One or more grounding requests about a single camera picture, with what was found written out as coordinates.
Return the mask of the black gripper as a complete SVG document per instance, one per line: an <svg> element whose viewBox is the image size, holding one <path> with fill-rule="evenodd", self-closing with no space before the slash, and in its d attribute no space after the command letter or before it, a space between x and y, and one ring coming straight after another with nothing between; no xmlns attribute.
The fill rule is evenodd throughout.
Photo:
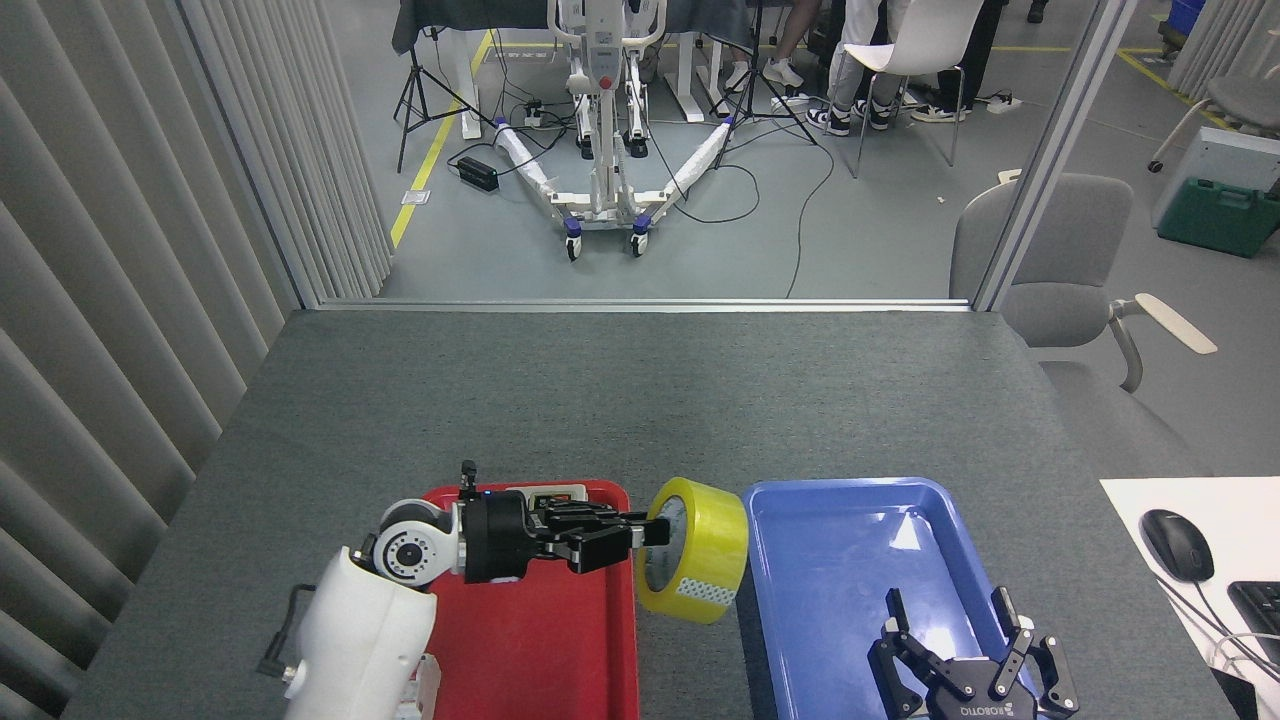
<svg viewBox="0 0 1280 720"><path fill-rule="evenodd" d="M1000 629L1007 638L1006 656L942 660L910 633L900 588L884 597L890 619L870 644L868 662L886 717L910 717L924 700L905 687L895 662L901 662L925 684L925 708L932 719L1037 719L1070 717L1080 708L1066 665L1065 650L1055 635L1036 629L1020 615L1005 585L991 593ZM1027 657L1039 669L1043 693L1037 700L1021 683Z"/></svg>
<svg viewBox="0 0 1280 720"><path fill-rule="evenodd" d="M621 512L607 503L548 501L532 510L544 553L566 560L579 574L630 559L632 550L664 546L671 523L644 512ZM484 491L460 500L463 579L468 584L520 580L540 543L527 527L529 506L517 489Z"/></svg>

